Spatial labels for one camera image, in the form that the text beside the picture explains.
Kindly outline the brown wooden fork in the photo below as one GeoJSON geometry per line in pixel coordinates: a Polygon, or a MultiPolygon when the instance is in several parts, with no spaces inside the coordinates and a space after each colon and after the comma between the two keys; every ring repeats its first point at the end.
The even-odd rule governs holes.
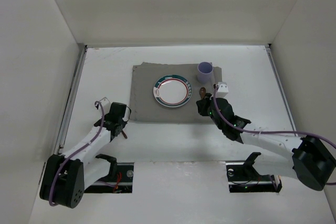
{"type": "Polygon", "coordinates": [[[123,135],[123,137],[124,137],[125,139],[128,139],[128,136],[126,135],[126,133],[124,132],[124,130],[122,130],[121,133],[122,133],[122,135],[123,135]]]}

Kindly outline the brown wooden spoon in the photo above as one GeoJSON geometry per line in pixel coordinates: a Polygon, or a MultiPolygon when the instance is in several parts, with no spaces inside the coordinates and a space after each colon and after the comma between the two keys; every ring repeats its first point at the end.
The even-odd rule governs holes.
{"type": "Polygon", "coordinates": [[[206,90],[205,87],[201,87],[200,88],[199,95],[200,95],[200,97],[201,97],[202,100],[209,99],[212,96],[211,93],[207,92],[207,90],[206,90]]]}

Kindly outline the grey cloth placemat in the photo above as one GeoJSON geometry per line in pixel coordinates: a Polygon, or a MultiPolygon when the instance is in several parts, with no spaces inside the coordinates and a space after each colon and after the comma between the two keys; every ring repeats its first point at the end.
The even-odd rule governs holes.
{"type": "Polygon", "coordinates": [[[198,64],[168,65],[143,62],[132,68],[130,119],[142,123],[178,123],[178,124],[212,124],[207,116],[198,114],[196,101],[200,99],[199,90],[205,87],[213,92],[213,85],[202,84],[197,79],[198,64]],[[169,108],[158,103],[153,95],[155,83],[165,75],[176,74],[186,78],[192,87],[190,100],[183,106],[169,108]]]}

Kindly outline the white plate green red rim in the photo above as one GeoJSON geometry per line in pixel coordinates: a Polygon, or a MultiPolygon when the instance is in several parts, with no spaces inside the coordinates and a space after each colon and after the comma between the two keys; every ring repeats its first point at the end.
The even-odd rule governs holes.
{"type": "Polygon", "coordinates": [[[192,93],[191,83],[176,74],[161,77],[153,87],[155,100],[167,108],[184,106],[191,99],[192,93]]]}

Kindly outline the lavender plastic cup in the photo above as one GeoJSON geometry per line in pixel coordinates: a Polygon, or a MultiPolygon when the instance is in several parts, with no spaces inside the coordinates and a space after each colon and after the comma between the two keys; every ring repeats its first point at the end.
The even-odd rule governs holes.
{"type": "Polygon", "coordinates": [[[211,62],[201,62],[197,66],[197,79],[200,83],[207,83],[213,80],[214,67],[211,62]]]}

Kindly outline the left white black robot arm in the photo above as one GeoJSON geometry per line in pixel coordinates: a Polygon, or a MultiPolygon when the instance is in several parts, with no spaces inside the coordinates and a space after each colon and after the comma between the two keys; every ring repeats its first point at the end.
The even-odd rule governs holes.
{"type": "Polygon", "coordinates": [[[124,135],[131,109],[123,103],[96,101],[101,118],[76,146],[49,157],[41,181],[39,197],[57,205],[75,208],[84,193],[130,193],[134,165],[119,163],[102,154],[103,147],[124,135]]]}

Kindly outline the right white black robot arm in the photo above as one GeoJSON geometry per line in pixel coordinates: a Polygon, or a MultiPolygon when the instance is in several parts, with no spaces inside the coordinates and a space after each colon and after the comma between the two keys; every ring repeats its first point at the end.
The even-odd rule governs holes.
{"type": "Polygon", "coordinates": [[[224,136],[242,145],[260,147],[282,156],[285,161],[262,161],[254,152],[234,170],[228,179],[232,184],[245,185],[267,176],[277,175],[297,179],[306,187],[322,191],[335,170],[335,157],[324,145],[321,136],[291,131],[268,132],[256,128],[250,120],[235,115],[224,98],[206,93],[196,102],[199,115],[211,118],[224,136]]]}

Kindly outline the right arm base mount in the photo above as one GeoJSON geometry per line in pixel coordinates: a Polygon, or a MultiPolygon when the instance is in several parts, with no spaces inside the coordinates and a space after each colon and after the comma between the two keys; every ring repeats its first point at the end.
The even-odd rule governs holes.
{"type": "Polygon", "coordinates": [[[275,175],[260,175],[248,162],[227,162],[226,175],[230,193],[279,193],[281,178],[275,175]]]}

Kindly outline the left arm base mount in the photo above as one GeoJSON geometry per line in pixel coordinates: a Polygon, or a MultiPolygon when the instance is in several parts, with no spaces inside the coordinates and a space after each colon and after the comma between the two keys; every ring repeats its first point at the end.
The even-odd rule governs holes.
{"type": "Polygon", "coordinates": [[[134,163],[117,163],[116,174],[94,182],[86,194],[130,194],[133,189],[134,163]]]}

